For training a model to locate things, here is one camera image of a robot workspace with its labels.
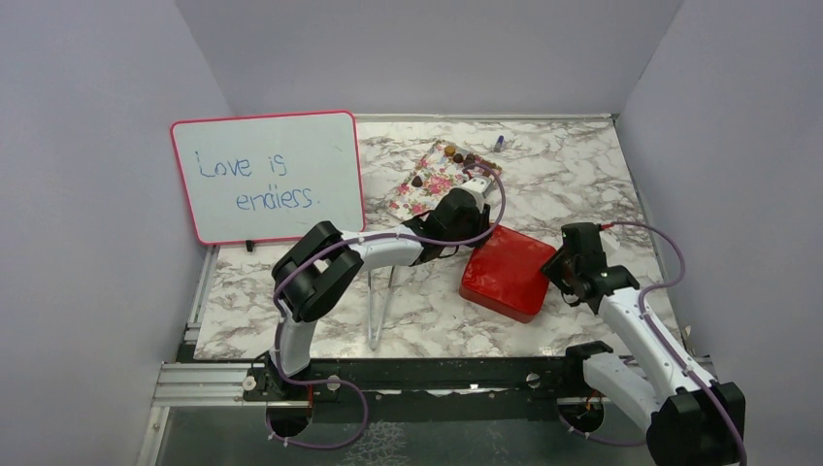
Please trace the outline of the red tin lid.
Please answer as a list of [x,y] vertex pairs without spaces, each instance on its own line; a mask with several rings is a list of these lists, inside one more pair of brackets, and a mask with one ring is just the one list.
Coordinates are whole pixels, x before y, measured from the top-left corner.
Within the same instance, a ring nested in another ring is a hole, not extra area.
[[540,313],[549,288],[542,273],[556,248],[506,226],[475,249],[458,289],[465,300],[521,323]]

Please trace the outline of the metal serving tongs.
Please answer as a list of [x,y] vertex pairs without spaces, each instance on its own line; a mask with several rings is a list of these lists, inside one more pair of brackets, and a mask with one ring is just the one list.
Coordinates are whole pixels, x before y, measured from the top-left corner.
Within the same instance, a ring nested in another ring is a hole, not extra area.
[[367,279],[367,345],[371,351],[377,351],[381,339],[381,333],[385,318],[390,309],[393,295],[396,290],[397,267],[390,268],[389,277],[387,281],[387,288],[383,301],[378,306],[376,299],[378,294],[374,287],[373,273],[368,272]]

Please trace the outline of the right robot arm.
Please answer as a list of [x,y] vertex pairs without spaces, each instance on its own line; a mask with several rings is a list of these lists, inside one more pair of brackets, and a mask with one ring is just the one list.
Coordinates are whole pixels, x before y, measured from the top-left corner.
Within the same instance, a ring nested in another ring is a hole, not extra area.
[[586,305],[621,339],[642,372],[611,347],[592,342],[567,348],[562,386],[574,395],[606,396],[644,433],[658,465],[745,465],[745,397],[690,355],[646,301],[649,292],[678,284],[640,286],[624,266],[609,265],[601,240],[607,223],[562,226],[562,245],[542,273],[574,305]]

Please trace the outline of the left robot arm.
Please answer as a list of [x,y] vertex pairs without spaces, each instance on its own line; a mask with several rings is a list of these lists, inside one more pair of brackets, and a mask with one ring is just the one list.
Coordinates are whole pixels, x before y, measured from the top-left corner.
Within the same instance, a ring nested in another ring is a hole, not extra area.
[[493,227],[491,189],[486,177],[462,183],[433,210],[388,230],[347,232],[329,220],[315,225],[272,270],[280,323],[269,350],[269,387],[285,399],[301,393],[316,324],[360,273],[425,264],[448,248],[483,246]]

